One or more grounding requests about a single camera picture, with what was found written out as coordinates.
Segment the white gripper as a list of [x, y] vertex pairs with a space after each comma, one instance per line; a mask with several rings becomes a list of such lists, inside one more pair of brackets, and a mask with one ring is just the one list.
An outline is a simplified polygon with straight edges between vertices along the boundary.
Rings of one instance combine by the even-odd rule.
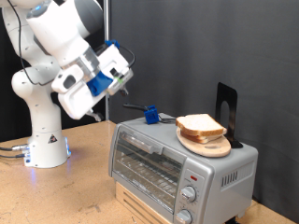
[[101, 122], [103, 116], [92, 108], [107, 94], [120, 91], [122, 96], [128, 95], [124, 87], [128, 80], [129, 63], [117, 44], [106, 46], [99, 55], [87, 49], [58, 74], [58, 99], [72, 119], [87, 115]]

